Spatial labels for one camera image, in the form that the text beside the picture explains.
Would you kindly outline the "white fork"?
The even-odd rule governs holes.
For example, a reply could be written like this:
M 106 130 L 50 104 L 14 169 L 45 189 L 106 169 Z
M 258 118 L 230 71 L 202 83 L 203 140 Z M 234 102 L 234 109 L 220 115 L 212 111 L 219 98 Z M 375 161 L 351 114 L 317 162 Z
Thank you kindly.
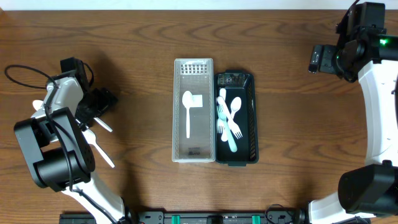
M 242 137 L 243 137 L 243 134 L 242 134 L 242 132 L 241 132 L 239 126 L 234 122 L 234 120 L 233 120 L 233 118 L 232 118 L 232 116 L 231 116 L 231 113 L 229 112 L 229 109 L 228 109 L 228 107 L 227 107 L 227 105 L 226 105 L 225 100 L 224 100 L 221 96 L 218 96 L 216 100 L 217 100 L 217 103 L 219 104 L 219 107 L 220 107 L 220 109 L 221 109 L 221 112 L 222 112 L 222 113 L 226 116 L 226 118 L 227 118 L 227 124 L 228 124 L 228 127 L 229 127 L 229 129 L 231 130 L 231 132 L 234 134 L 234 136 L 235 136 L 237 139 L 242 138 Z
M 231 133 L 231 130 L 228 126 L 228 123 L 226 121 L 226 115 L 224 114 L 223 107 L 221 105 L 217 106 L 217 113 L 218 113 L 218 119 L 220 120 L 220 123 L 223 124 L 222 126 L 218 127 L 218 129 L 219 129 L 218 132 L 226 135 L 231 152 L 237 152 L 237 150 L 238 150 L 237 145 L 235 143 L 235 140 Z
M 220 97 L 222 97 L 222 99 L 225 100 L 226 99 L 226 90 L 224 88 L 220 88 L 219 95 L 220 95 Z M 223 130 L 224 130 L 223 121 L 220 118 L 218 118 L 217 119 L 217 131 L 219 134 L 222 134 Z

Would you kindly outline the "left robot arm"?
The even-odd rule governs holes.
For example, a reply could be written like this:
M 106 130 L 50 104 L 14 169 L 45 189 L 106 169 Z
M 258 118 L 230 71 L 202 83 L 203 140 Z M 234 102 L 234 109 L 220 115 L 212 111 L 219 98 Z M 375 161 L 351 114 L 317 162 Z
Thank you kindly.
M 49 78 L 44 102 L 14 133 L 34 182 L 69 195 L 96 223 L 129 223 L 123 199 L 95 172 L 95 159 L 75 112 L 88 86 L 74 70 Z

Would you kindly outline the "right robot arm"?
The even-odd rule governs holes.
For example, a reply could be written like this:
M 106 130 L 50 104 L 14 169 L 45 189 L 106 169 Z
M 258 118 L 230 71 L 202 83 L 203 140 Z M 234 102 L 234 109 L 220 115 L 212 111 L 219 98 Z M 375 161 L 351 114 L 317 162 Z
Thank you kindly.
M 377 28 L 340 32 L 335 46 L 314 47 L 309 70 L 359 82 L 368 135 L 364 167 L 344 173 L 335 193 L 308 204 L 309 223 L 396 216 L 397 37 Z

